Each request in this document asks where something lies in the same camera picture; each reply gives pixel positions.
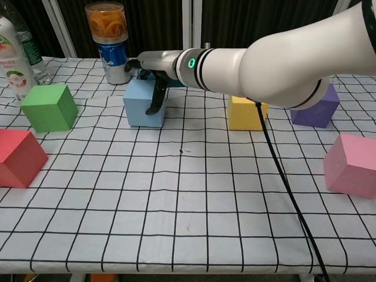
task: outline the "water bottle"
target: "water bottle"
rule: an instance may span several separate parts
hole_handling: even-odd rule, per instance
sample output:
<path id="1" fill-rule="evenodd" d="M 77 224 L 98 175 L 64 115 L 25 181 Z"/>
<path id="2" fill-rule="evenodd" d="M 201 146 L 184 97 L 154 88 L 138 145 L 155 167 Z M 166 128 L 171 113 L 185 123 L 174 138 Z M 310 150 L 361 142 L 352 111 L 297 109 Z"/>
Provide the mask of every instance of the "water bottle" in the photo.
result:
<path id="1" fill-rule="evenodd" d="M 12 22 L 0 15 L 0 72 L 16 99 L 22 101 L 37 85 L 35 75 Z"/>
<path id="2" fill-rule="evenodd" d="M 41 57 L 38 47 L 35 45 L 28 26 L 19 12 L 8 0 L 0 0 L 0 14 L 9 19 L 18 34 L 20 42 L 25 50 L 28 61 L 35 74 L 35 79 L 40 85 L 51 83 L 51 74 L 46 69 L 46 63 Z"/>

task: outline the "grid pattern tablecloth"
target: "grid pattern tablecloth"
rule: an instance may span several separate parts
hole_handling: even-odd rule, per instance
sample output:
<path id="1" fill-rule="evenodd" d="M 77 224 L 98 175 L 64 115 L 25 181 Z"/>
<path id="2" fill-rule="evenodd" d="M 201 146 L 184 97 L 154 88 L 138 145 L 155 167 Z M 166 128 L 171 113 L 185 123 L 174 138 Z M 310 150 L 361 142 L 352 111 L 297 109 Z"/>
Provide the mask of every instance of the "grid pattern tablecloth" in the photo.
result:
<path id="1" fill-rule="evenodd" d="M 49 160 L 30 188 L 0 188 L 0 273 L 318 273 L 262 132 L 229 132 L 226 96 L 169 89 L 164 126 L 129 128 L 127 85 L 100 60 L 47 58 L 79 106 L 72 130 L 35 133 L 0 85 L 0 127 L 31 130 Z M 376 138 L 376 80 L 333 78 L 326 129 L 267 127 L 330 273 L 376 273 L 374 200 L 325 189 L 322 158 L 348 132 Z"/>

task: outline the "pink cube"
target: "pink cube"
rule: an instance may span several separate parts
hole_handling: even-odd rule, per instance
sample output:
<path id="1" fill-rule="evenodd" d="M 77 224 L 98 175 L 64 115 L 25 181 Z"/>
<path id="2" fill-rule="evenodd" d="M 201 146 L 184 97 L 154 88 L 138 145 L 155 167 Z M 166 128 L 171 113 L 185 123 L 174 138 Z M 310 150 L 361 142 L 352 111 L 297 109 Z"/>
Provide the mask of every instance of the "pink cube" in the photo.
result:
<path id="1" fill-rule="evenodd" d="M 0 186 L 29 187 L 47 160 L 31 132 L 0 129 Z"/>
<path id="2" fill-rule="evenodd" d="M 327 189 L 365 198 L 376 196 L 376 140 L 340 134 L 324 158 Z"/>

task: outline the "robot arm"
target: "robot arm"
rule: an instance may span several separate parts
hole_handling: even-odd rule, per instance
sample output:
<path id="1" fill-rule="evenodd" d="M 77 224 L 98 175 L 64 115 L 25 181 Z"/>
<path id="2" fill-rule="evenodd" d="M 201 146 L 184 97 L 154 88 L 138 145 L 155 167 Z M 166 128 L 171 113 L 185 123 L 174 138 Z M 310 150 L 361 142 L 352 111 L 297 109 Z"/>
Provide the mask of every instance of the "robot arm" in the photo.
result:
<path id="1" fill-rule="evenodd" d="M 329 76 L 376 75 L 376 0 L 292 31 L 266 36 L 247 49 L 143 52 L 142 69 L 182 84 L 305 109 L 325 94 Z"/>

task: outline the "black cable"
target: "black cable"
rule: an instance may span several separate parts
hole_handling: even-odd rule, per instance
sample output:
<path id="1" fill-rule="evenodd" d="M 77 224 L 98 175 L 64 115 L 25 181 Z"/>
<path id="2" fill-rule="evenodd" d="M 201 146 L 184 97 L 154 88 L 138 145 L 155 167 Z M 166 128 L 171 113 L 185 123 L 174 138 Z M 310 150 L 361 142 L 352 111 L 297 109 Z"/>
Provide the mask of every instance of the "black cable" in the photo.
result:
<path id="1" fill-rule="evenodd" d="M 314 251 L 316 253 L 317 260 L 318 260 L 318 262 L 320 264 L 321 271 L 323 272 L 325 281 L 326 282 L 330 282 L 327 270 L 325 268 L 325 264 L 323 262 L 323 258 L 321 257 L 320 251 L 318 250 L 316 242 L 315 242 L 315 240 L 314 240 L 314 238 L 312 236 L 311 230 L 308 227 L 308 224 L 307 224 L 306 220 L 304 219 L 303 214 L 301 213 L 301 211 L 299 209 L 299 206 L 298 206 L 298 204 L 297 204 L 297 202 L 295 200 L 293 192 L 291 191 L 290 185 L 289 185 L 289 183 L 288 183 L 288 181 L 287 181 L 287 179 L 286 179 L 286 177 L 285 177 L 285 175 L 284 175 L 284 173 L 282 171 L 281 165 L 280 165 L 280 163 L 278 161 L 278 158 L 277 158 L 276 153 L 274 151 L 273 145 L 271 144 L 271 141 L 270 141 L 270 138 L 269 138 L 269 134 L 268 134 L 268 131 L 266 129 L 265 122 L 264 122 L 264 117 L 263 117 L 263 112 L 261 110 L 261 103 L 260 102 L 256 102 L 256 108 L 257 108 L 257 111 L 259 113 L 258 115 L 259 115 L 259 118 L 260 118 L 261 126 L 263 128 L 263 132 L 264 132 L 264 135 L 265 135 L 266 142 L 268 143 L 268 146 L 269 146 L 269 149 L 270 149 L 270 153 L 271 153 L 271 155 L 273 157 L 274 162 L 276 163 L 276 166 L 277 166 L 278 172 L 279 172 L 279 174 L 280 174 L 280 176 L 282 178 L 283 184 L 285 185 L 287 193 L 290 196 L 291 201 L 293 202 L 293 205 L 294 205 L 294 208 L 295 208 L 295 210 L 296 210 L 296 212 L 298 214 L 298 217 L 301 220 L 301 222 L 302 222 L 302 224 L 304 226 L 304 229 L 306 230 L 306 232 L 308 234 L 308 237 L 309 237 L 309 239 L 311 241 L 313 249 L 314 249 Z"/>

